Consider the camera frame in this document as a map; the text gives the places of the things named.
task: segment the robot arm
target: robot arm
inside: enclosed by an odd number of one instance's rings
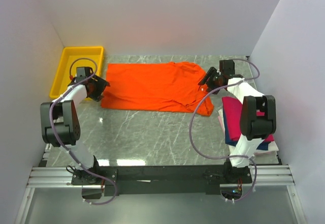
[[[235,74],[233,60],[221,60],[219,71],[214,67],[210,68],[199,85],[207,84],[208,91],[212,91],[218,87],[236,84],[242,80],[241,75]],[[243,104],[240,118],[241,136],[235,150],[230,155],[252,157],[260,143],[276,130],[275,99],[271,95],[258,92],[246,81],[228,87],[226,90]],[[264,112],[264,116],[257,116],[257,111]],[[249,165],[247,158],[230,158],[230,161],[233,167],[241,168]]]
[[[78,67],[77,75],[73,78],[71,84],[69,84],[67,90],[78,83],[79,81],[89,77],[93,73],[89,67]],[[105,87],[109,86],[109,83],[104,79],[93,76],[92,79],[77,85],[74,87],[64,99],[57,103],[53,110],[53,119],[59,119],[59,122],[55,122],[54,126],[58,132],[64,145],[76,156],[76,158],[83,163],[84,167],[94,173],[97,173],[99,165],[96,158],[88,151],[87,147],[79,140],[80,138],[80,124],[76,112],[76,107],[85,98],[91,98],[95,101],[102,99],[102,92]],[[53,102],[41,104],[41,125],[42,125],[42,137],[45,143],[50,143],[54,147],[60,147],[57,142],[51,124],[49,121],[49,110]],[[75,164],[76,169],[80,174],[83,174],[82,168]],[[87,181],[92,182],[91,176],[87,176]]]

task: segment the black metal base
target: black metal base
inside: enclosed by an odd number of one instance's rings
[[[232,168],[230,162],[224,165],[200,166],[118,166],[101,167],[101,175],[114,180],[119,195],[134,194],[175,194],[175,193],[206,193],[219,195],[220,184],[251,183],[250,170]],[[78,178],[73,178],[72,185],[89,185]],[[83,190],[83,197],[94,198],[94,191]],[[105,182],[104,196],[112,196],[114,186]]]

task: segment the pink cloth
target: pink cloth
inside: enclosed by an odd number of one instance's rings
[[[223,97],[222,98],[223,109],[227,118],[227,128],[229,130],[229,136],[232,141],[238,141],[241,135],[240,132],[240,115],[242,112],[242,103],[238,99],[232,97]],[[264,115],[263,112],[257,112],[258,116]],[[274,141],[273,135],[269,135],[264,142]]]

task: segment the navy blue cloth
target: navy blue cloth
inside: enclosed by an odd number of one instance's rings
[[[227,145],[232,145],[232,146],[236,146],[238,141],[232,141],[230,139],[229,136],[229,131],[228,131],[228,127],[227,127],[227,119],[226,119],[226,115],[223,109],[223,123],[224,123],[224,141]],[[259,150],[269,150],[269,143],[270,142],[262,142],[257,149]]]

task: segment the glass panel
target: glass panel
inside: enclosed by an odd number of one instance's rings
[[[286,187],[256,187],[236,204],[205,194],[124,195],[83,203],[76,188],[36,189],[26,223],[297,223]]]

